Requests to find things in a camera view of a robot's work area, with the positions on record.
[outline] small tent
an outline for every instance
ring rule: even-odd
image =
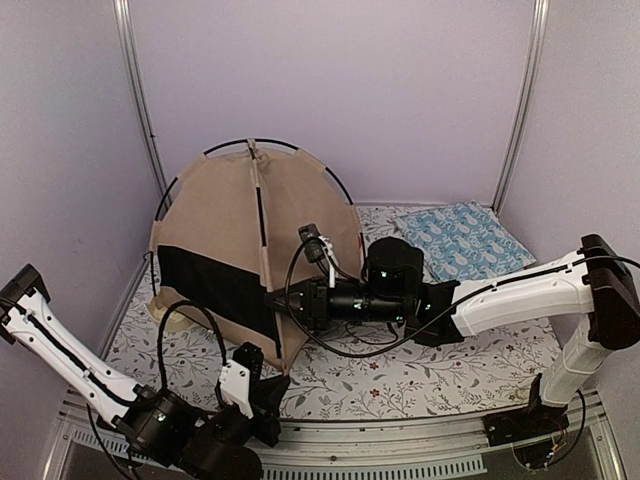
[[[257,147],[263,143],[277,148]],[[244,148],[209,156],[233,145]],[[264,295],[284,286],[300,245],[298,228],[309,223],[331,239],[340,266],[359,276],[362,233],[348,193],[309,153],[264,139],[214,147],[174,184],[180,190],[164,218],[156,218],[151,234],[161,283],[149,310],[161,318],[171,304],[193,300],[215,315],[226,340],[254,343],[265,360],[287,372],[307,338],[289,317],[267,308]],[[318,274],[302,257],[293,282]],[[194,308],[181,313],[208,326]],[[177,315],[172,321],[184,318]]]

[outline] white wall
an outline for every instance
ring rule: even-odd
[[[0,45],[0,283],[33,263],[60,320],[95,349],[157,201],[113,4],[3,2]],[[66,387],[4,342],[0,385],[0,478],[33,480]]]
[[[600,233],[640,259],[640,3],[551,2],[503,221],[541,261]],[[640,272],[634,272],[640,278]],[[555,324],[566,340],[574,325]],[[640,478],[640,346],[598,377],[629,478]]]
[[[131,2],[169,177],[199,152],[272,137],[359,202],[491,202],[532,0]]]

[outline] wire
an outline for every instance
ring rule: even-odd
[[[569,454],[576,448],[578,442],[580,441],[580,437],[582,437],[582,432],[584,432],[584,424],[587,421],[587,402],[584,400],[584,395],[580,390],[578,390],[578,395],[580,396],[580,402],[582,403],[582,420],[580,421],[580,429],[578,430],[578,434],[576,435],[575,440],[571,444],[571,446],[565,450],[564,455],[561,457],[553,457],[549,465],[555,465],[558,462],[561,462],[565,458],[569,456]]]
[[[596,255],[595,257],[585,257],[581,258],[580,260],[576,260],[572,263],[572,265],[576,267],[582,263],[593,262],[596,260],[617,260],[618,262],[628,263],[629,265],[633,265],[637,269],[640,269],[640,262],[627,257],[620,257],[618,255]]]
[[[141,465],[135,465],[133,456],[131,454],[131,447],[127,449],[127,460],[129,460],[129,473],[131,473],[131,475],[133,475],[133,478],[135,478],[136,480],[143,480],[142,475],[138,473],[138,468],[140,468]]]
[[[87,403],[87,416],[89,417],[89,423],[91,424],[91,430],[93,431],[93,434],[96,437],[96,440],[98,441],[98,445],[100,445],[100,448],[102,449],[102,453],[104,453],[105,457],[107,457],[107,460],[109,460],[109,463],[111,464],[111,466],[116,469],[116,471],[120,474],[120,476],[122,476],[123,478],[126,478],[127,480],[140,480],[139,478],[132,478],[129,476],[129,474],[118,464],[118,462],[116,462],[116,459],[113,458],[113,455],[111,455],[111,453],[109,453],[109,450],[107,450],[107,447],[105,446],[104,442],[102,441],[102,438],[100,438],[100,434],[98,433],[98,429],[96,427],[95,421],[93,420],[93,415],[91,413],[91,407],[89,406],[89,404]]]
[[[19,305],[18,303],[14,302],[12,300],[9,300],[8,298],[0,297],[0,302],[4,303],[6,306],[8,306],[9,310],[11,310],[12,308],[15,308],[16,310],[18,310],[20,315],[24,315],[25,313],[27,313],[27,310],[22,305]]]
[[[171,314],[175,311],[177,311],[179,308],[181,307],[185,307],[185,306],[190,306],[190,307],[194,307],[198,310],[200,310],[200,312],[202,312],[202,314],[205,316],[205,318],[207,319],[207,321],[209,322],[209,324],[211,325],[211,329],[213,330],[213,333],[216,336],[216,340],[218,342],[218,348],[220,349],[220,356],[222,357],[222,365],[225,365],[227,363],[227,348],[224,345],[224,339],[222,337],[222,332],[220,331],[220,327],[218,326],[218,324],[216,323],[215,319],[213,318],[213,315],[211,314],[211,312],[209,312],[209,310],[207,310],[205,307],[203,307],[202,305],[192,301],[192,300],[181,300],[179,302],[174,303],[173,305],[169,306],[169,308],[167,308],[167,310],[164,312],[164,315],[162,316],[162,320],[160,321],[160,325],[158,327],[158,338],[157,338],[157,342],[156,342],[156,352],[157,352],[157,356],[158,356],[158,370],[160,371],[160,383],[162,386],[162,389],[168,389],[168,384],[169,381],[167,379],[167,369],[166,366],[164,364],[164,354],[162,353],[162,344],[163,344],[163,339],[164,339],[164,330],[167,326],[167,322],[169,321],[169,317],[171,317]],[[190,317],[189,315],[186,315],[183,313],[183,315],[185,315],[185,317],[193,320],[195,322],[195,320]],[[216,386],[214,388],[214,392],[216,394],[216,399],[218,400],[218,404],[220,405],[220,407],[226,407],[227,404],[224,401],[224,399],[222,398],[222,392],[220,391],[220,381],[218,380],[218,382],[216,383]],[[192,405],[193,408],[199,410],[202,414],[204,415],[210,415],[214,412],[209,411],[209,410],[205,410],[203,408],[200,407],[195,407]]]
[[[169,197],[169,193],[171,193],[171,190],[173,189],[173,186],[176,184],[177,181],[178,181],[178,177],[175,177],[171,181],[171,183],[169,184],[167,189],[164,191],[164,194],[162,195],[162,198],[160,199],[160,203],[158,203],[158,209],[156,210],[156,216],[153,217],[153,219],[156,222],[160,221],[160,213],[162,213],[162,207],[163,207],[164,203],[167,201],[167,197]]]
[[[286,276],[285,283],[284,283],[284,302],[285,302],[285,306],[287,307],[287,311],[289,313],[289,316],[293,320],[293,322],[310,339],[312,339],[318,345],[320,345],[324,349],[330,351],[331,353],[334,353],[336,355],[340,355],[342,357],[362,359],[362,358],[371,358],[371,357],[375,357],[377,355],[382,355],[383,353],[390,352],[394,348],[397,348],[400,345],[404,345],[408,341],[413,340],[414,338],[416,338],[418,335],[420,335],[422,332],[424,332],[427,328],[429,328],[434,322],[440,320],[442,317],[447,315],[449,312],[452,312],[453,310],[455,310],[455,308],[457,308],[457,306],[460,305],[461,303],[464,303],[467,300],[470,300],[471,298],[473,298],[473,297],[475,297],[477,295],[480,295],[481,293],[484,293],[484,292],[494,288],[494,285],[489,284],[489,285],[487,285],[485,287],[479,288],[478,290],[475,290],[475,291],[469,293],[468,295],[465,295],[464,297],[460,298],[456,302],[452,303],[448,308],[446,308],[445,310],[440,312],[433,319],[431,319],[429,322],[427,322],[424,325],[422,325],[420,328],[418,328],[415,332],[413,332],[409,336],[404,337],[402,340],[394,342],[391,345],[388,345],[388,346],[386,346],[384,348],[381,348],[380,350],[376,350],[376,351],[369,352],[369,353],[343,352],[342,350],[338,350],[337,348],[334,348],[331,345],[327,344],[325,341],[323,341],[322,339],[320,339],[316,335],[314,335],[312,332],[310,332],[309,329],[307,327],[305,327],[300,322],[300,320],[298,320],[298,317],[296,316],[296,314],[293,311],[293,308],[291,307],[291,299],[289,298],[289,291],[291,289],[291,278],[293,276],[293,271],[295,269],[296,264],[298,263],[298,259],[300,258],[300,254],[304,250],[304,247],[306,247],[307,244],[309,244],[312,241],[317,241],[316,237],[311,237],[311,238],[307,238],[306,240],[304,240],[300,244],[300,246],[297,248],[295,253],[293,254],[293,257],[291,258],[291,263],[289,264],[289,269],[287,271],[287,276]]]
[[[327,270],[327,267],[324,265],[324,263],[322,263],[322,260],[319,260],[316,265],[318,266],[318,268],[320,269],[320,271],[322,272],[322,274],[325,277],[329,276],[329,270]]]
[[[200,310],[200,312],[202,312],[202,314],[205,316],[205,318],[211,325],[211,329],[215,333],[216,340],[218,341],[218,347],[220,348],[220,356],[222,357],[222,364],[224,365],[227,363],[227,349],[224,346],[222,332],[220,331],[220,327],[216,323],[211,312],[209,312],[209,310],[207,310],[202,305],[192,300],[180,300],[179,302],[176,302],[173,305],[171,305],[169,308],[167,308],[167,310],[164,312],[164,315],[162,316],[162,320],[160,321],[160,326],[158,327],[158,339],[156,342],[156,351],[158,355],[158,369],[160,370],[160,382],[163,389],[167,389],[169,384],[167,380],[167,370],[164,364],[164,355],[162,353],[162,341],[164,337],[164,330],[167,326],[167,322],[169,321],[169,317],[171,316],[171,314],[176,310],[178,310],[178,308],[185,307],[185,306],[194,307]]]
[[[382,345],[391,345],[394,342],[398,341],[398,332],[396,332],[393,327],[391,326],[390,323],[387,323],[387,328],[389,329],[389,332],[391,332],[391,334],[394,336],[393,340],[388,341],[388,342],[369,342],[368,340],[364,340],[361,337],[357,336],[355,333],[353,333],[350,329],[349,329],[349,325],[353,325],[355,322],[347,322],[345,323],[344,329],[346,330],[346,332],[351,335],[353,338],[355,338],[356,340],[358,340],[361,343],[364,343],[366,345],[378,345],[378,346],[382,346]]]
[[[149,272],[151,274],[151,291],[153,292],[154,298],[158,296],[158,290],[156,289],[156,271],[154,265],[154,257],[155,253],[153,251],[148,251],[145,253],[142,258],[149,257]]]
[[[327,248],[327,244],[324,242],[324,240],[322,240],[319,237],[311,237],[305,240],[305,245],[311,243],[311,242],[316,242],[319,243],[320,245],[324,246],[325,248]],[[331,257],[331,255],[327,254],[326,250],[323,249],[324,252],[324,258],[327,259],[327,261],[331,264],[331,266],[335,269],[336,272],[338,272],[340,275],[342,275],[344,278],[346,278],[347,280],[349,280],[350,282],[355,282],[355,283],[360,283],[360,280],[357,279],[356,277],[354,277],[353,275],[349,275],[347,272],[345,272],[342,268],[340,268],[340,266],[336,263],[336,261],[333,259],[333,257]]]

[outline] floral fabric surface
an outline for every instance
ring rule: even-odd
[[[395,219],[416,210],[359,208],[366,242],[400,236]],[[150,282],[147,273],[107,361],[141,383],[157,387],[158,329],[146,309],[152,298]],[[347,328],[356,337],[348,334]],[[380,348],[363,341],[393,339],[386,326],[347,326],[343,322],[334,322],[324,338],[354,353]],[[183,332],[167,333],[164,343],[170,387],[189,402],[215,408],[220,354],[213,334],[194,325]],[[526,403],[533,377],[551,365],[559,352],[546,319],[490,330],[438,348],[408,342],[364,360],[338,357],[308,342],[291,370],[291,386],[281,414],[292,419],[370,420],[450,415],[522,404]],[[276,373],[269,366],[264,369],[266,376]]]
[[[425,267],[440,282],[506,275],[536,260],[476,202],[399,215],[395,223],[407,242],[423,251]]]

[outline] blue pillow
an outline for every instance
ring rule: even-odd
[[[407,242],[424,252],[425,267],[439,282],[496,277],[536,261],[476,202],[410,213],[395,223]]]

